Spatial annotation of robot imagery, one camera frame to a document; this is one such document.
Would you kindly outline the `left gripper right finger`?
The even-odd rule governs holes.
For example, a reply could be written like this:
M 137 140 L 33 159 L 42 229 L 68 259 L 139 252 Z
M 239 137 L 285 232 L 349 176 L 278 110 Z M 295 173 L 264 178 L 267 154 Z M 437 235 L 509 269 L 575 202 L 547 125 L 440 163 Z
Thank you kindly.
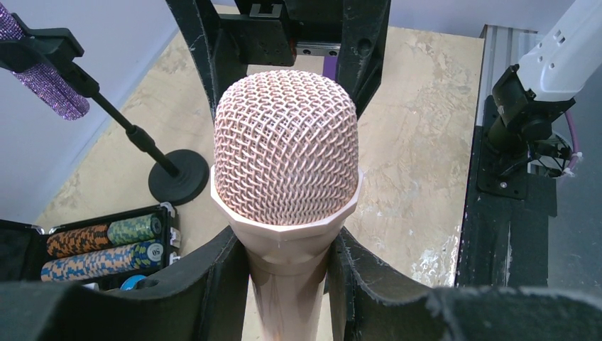
M 601 300 L 533 287 L 430 288 L 343 229 L 327 270 L 335 340 L 600 340 Z

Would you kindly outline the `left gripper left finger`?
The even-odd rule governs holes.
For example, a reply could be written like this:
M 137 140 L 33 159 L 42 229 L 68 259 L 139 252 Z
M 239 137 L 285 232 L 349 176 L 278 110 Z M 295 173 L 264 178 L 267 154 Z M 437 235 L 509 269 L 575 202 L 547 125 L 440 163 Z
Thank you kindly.
M 1 285 L 2 340 L 240 340 L 246 251 L 230 228 L 130 291 Z

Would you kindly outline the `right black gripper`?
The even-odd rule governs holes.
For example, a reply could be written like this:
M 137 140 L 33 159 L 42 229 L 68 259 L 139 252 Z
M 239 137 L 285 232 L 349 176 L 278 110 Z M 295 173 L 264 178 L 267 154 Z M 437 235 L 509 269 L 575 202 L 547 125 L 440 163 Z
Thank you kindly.
M 238 14 L 211 1 L 167 0 L 202 81 L 212 118 L 248 65 L 293 66 L 299 55 L 336 57 L 335 78 L 360 117 L 383 76 L 389 0 L 237 1 Z

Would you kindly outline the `black round-base mic stand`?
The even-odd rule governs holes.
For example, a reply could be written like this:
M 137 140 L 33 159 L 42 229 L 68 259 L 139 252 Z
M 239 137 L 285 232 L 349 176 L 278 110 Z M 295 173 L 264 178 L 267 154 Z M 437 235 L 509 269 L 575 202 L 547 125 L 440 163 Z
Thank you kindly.
M 209 179 L 206 160 L 189 149 L 161 152 L 154 139 L 143 128 L 132 124 L 101 94 L 99 83 L 75 63 L 75 58 L 84 55 L 84 49 L 69 29 L 30 28 L 16 13 L 12 14 L 26 31 L 26 38 L 19 41 L 19 45 L 34 60 L 57 70 L 61 78 L 89 103 L 94 101 L 124 129 L 138 150 L 155 161 L 148 176 L 148 189 L 158 202 L 182 205 L 194 200 L 205 189 Z

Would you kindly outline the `pink plastic cylinder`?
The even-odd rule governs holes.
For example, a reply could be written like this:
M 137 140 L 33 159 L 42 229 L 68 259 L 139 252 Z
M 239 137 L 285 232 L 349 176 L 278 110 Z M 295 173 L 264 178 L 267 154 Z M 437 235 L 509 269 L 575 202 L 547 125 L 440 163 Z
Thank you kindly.
M 329 248 L 362 180 L 356 107 L 335 81 L 271 70 L 223 94 L 211 196 L 246 250 L 265 340 L 316 338 Z

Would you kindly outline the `purple glitter microphone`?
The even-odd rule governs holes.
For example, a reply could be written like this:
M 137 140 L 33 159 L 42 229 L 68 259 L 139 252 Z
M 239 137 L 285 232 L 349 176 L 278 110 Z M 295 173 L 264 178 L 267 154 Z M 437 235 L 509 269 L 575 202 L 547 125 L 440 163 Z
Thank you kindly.
M 25 38 L 25 28 L 1 6 L 1 68 L 8 70 L 63 119 L 82 118 L 89 111 L 89 102 L 77 94 L 57 70 L 34 60 L 18 43 Z

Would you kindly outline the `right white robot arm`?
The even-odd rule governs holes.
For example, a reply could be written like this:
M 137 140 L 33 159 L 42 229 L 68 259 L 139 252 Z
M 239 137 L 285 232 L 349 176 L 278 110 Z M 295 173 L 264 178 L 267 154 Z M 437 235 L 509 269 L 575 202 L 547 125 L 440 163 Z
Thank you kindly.
M 389 1 L 169 1 L 227 151 L 358 145 L 381 84 Z M 601 65 L 601 2 L 575 1 L 493 86 L 497 130 L 544 139 Z

